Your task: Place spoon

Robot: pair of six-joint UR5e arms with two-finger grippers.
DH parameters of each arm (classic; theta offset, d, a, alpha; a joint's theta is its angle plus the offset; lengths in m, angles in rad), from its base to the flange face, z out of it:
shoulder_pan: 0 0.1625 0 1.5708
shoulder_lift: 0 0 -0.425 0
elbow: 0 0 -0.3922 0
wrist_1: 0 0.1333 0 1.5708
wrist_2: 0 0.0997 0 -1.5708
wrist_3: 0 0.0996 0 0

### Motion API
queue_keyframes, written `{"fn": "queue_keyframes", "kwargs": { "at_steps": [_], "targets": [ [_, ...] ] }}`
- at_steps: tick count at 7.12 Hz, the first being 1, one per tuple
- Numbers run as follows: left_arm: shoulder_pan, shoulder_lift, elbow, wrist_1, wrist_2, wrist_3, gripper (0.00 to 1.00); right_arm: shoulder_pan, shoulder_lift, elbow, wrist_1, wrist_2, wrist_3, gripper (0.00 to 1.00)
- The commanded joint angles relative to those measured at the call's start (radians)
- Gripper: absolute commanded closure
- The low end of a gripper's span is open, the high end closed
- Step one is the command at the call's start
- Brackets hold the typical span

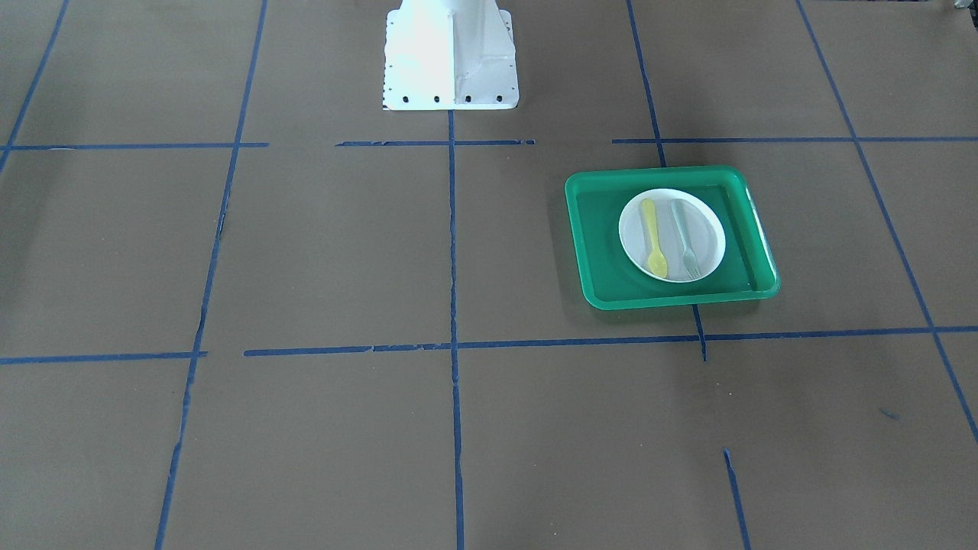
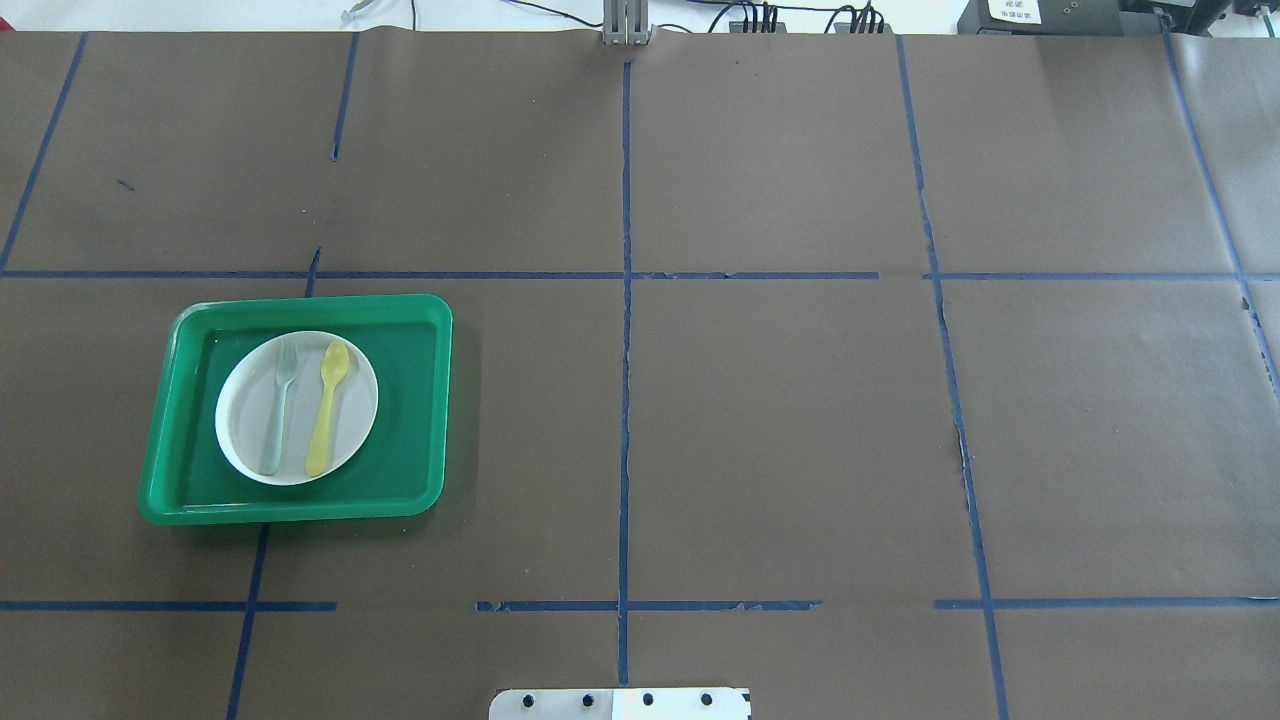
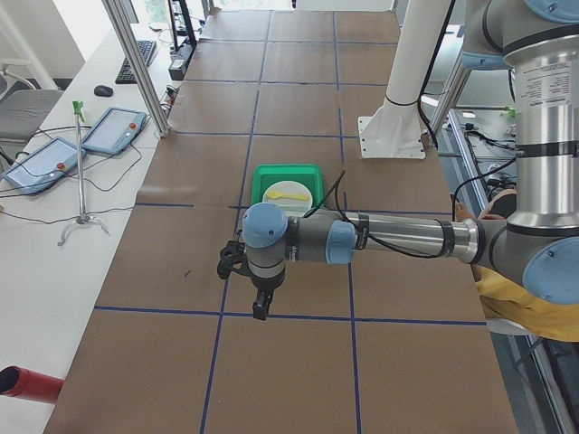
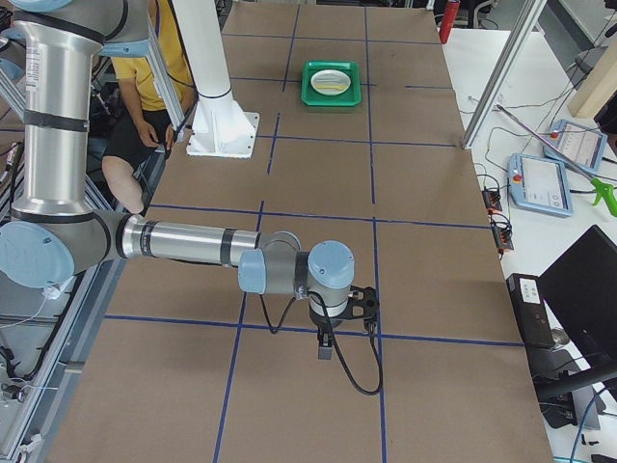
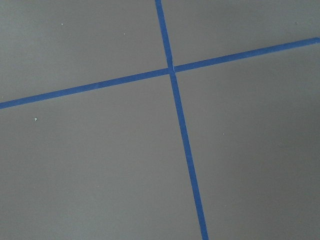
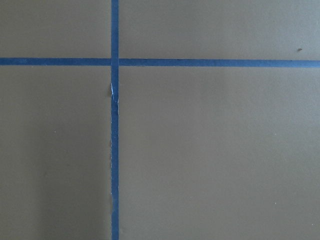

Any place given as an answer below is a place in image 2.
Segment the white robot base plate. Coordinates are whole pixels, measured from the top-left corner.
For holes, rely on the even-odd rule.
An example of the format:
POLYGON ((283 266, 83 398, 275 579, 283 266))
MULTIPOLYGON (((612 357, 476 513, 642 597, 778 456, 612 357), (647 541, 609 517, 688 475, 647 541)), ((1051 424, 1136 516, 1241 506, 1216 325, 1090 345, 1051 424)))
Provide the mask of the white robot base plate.
POLYGON ((751 719, 748 689, 732 687, 508 689, 489 719, 751 719))

